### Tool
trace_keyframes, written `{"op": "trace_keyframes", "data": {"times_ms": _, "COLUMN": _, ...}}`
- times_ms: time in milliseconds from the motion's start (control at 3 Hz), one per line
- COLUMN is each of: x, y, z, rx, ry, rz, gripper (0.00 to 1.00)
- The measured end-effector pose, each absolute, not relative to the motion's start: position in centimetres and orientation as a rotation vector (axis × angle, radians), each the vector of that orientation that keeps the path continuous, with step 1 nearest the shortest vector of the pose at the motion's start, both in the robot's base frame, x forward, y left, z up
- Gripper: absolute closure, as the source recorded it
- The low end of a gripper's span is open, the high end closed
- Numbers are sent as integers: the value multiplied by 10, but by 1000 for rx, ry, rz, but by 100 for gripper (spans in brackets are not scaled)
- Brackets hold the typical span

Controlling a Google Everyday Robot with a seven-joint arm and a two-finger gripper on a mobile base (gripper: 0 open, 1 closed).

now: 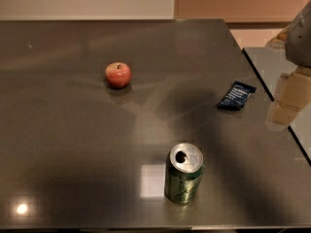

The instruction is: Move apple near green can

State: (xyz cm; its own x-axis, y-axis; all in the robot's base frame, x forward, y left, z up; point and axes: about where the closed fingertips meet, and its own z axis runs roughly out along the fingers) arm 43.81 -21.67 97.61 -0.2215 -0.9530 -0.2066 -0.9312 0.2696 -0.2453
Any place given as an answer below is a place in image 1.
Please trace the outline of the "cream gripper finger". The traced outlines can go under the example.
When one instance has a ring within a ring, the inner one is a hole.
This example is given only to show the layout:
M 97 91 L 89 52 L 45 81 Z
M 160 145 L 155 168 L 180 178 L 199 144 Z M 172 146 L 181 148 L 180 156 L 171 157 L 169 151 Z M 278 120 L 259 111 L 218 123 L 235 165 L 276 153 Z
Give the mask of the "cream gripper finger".
M 287 42 L 288 31 L 289 31 L 288 27 L 281 30 L 276 36 L 274 36 L 272 39 L 270 39 L 266 43 L 266 46 L 268 48 L 273 48 L 273 49 L 283 49 Z
M 266 126 L 272 131 L 287 128 L 311 102 L 311 69 L 297 67 L 292 73 L 282 73 L 275 88 Z

